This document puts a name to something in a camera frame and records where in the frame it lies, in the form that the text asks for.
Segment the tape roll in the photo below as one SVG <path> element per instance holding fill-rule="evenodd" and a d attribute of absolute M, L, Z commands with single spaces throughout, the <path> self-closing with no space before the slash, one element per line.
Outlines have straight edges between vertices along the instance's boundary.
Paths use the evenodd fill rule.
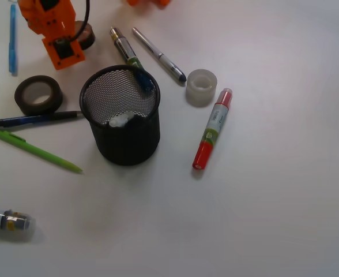
<path fill-rule="evenodd" d="M 216 92 L 217 77 L 209 70 L 197 69 L 187 78 L 186 93 L 194 106 L 209 104 Z"/>
<path fill-rule="evenodd" d="M 75 21 L 75 30 L 80 30 L 83 25 L 83 21 Z M 95 41 L 95 35 L 93 32 L 93 28 L 89 23 L 86 24 L 84 31 L 77 38 L 78 43 L 80 44 L 81 49 L 86 50 L 91 45 L 93 45 Z"/>
<path fill-rule="evenodd" d="M 27 101 L 25 92 L 32 84 L 44 83 L 49 86 L 50 96 L 41 103 Z M 28 116 L 51 114 L 57 111 L 63 101 L 63 94 L 57 81 L 48 76 L 33 76 L 23 81 L 14 93 L 14 99 L 21 111 Z"/>

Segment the red highlighter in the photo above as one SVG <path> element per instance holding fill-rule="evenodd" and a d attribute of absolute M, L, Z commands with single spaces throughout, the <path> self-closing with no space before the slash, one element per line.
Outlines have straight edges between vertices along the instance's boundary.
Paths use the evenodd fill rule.
<path fill-rule="evenodd" d="M 193 168 L 198 170 L 205 168 L 225 122 L 231 99 L 232 90 L 225 88 L 218 97 L 218 101 L 214 104 L 214 108 L 210 114 L 208 124 L 206 125 L 197 155 L 193 162 Z"/>

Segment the clear tape roll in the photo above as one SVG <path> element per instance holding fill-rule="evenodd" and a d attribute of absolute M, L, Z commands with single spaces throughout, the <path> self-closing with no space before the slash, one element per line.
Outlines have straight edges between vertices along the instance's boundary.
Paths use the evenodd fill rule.
<path fill-rule="evenodd" d="M 197 69 L 187 78 L 186 93 L 191 104 L 204 106 L 209 104 L 217 88 L 217 77 L 206 69 Z"/>

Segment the black cable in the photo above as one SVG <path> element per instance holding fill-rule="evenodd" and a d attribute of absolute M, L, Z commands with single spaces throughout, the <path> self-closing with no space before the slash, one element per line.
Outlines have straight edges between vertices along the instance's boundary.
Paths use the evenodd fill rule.
<path fill-rule="evenodd" d="M 82 23 L 80 30 L 70 39 L 70 42 L 73 42 L 74 40 L 76 40 L 84 31 L 89 20 L 89 13 L 90 13 L 90 0 L 86 0 L 86 12 L 85 12 L 84 22 Z"/>

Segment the black pen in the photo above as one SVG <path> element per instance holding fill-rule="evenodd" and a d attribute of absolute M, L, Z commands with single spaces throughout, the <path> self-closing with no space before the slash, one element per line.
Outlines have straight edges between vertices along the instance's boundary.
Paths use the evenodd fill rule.
<path fill-rule="evenodd" d="M 46 114 L 46 115 L 36 115 L 33 117 L 13 117 L 0 119 L 0 127 L 8 128 L 14 126 L 20 126 L 23 124 L 29 123 L 41 123 L 54 120 L 62 120 L 69 118 L 83 117 L 82 112 L 80 111 L 63 111 L 60 113 Z"/>

